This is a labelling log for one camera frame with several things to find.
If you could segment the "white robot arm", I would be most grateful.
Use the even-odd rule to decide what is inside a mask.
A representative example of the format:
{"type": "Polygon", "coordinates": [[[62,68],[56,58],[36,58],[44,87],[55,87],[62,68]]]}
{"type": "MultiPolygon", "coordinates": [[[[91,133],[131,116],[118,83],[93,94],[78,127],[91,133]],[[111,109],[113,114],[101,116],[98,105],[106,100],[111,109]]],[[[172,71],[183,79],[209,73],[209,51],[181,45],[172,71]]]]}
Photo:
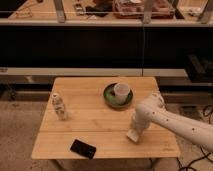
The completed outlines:
{"type": "Polygon", "coordinates": [[[158,93],[150,94],[136,105],[127,137],[137,143],[151,122],[213,153],[213,125],[168,112],[158,93]]]}

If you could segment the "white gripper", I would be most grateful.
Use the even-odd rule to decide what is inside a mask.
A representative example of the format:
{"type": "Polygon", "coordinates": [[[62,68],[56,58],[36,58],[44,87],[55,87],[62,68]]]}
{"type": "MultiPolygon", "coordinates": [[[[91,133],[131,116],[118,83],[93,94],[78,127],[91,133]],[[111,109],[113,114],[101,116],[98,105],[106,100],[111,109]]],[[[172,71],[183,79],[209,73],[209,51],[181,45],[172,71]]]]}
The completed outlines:
{"type": "Polygon", "coordinates": [[[130,133],[133,135],[140,135],[145,129],[149,127],[149,125],[149,119],[134,113],[131,120],[130,133]]]}

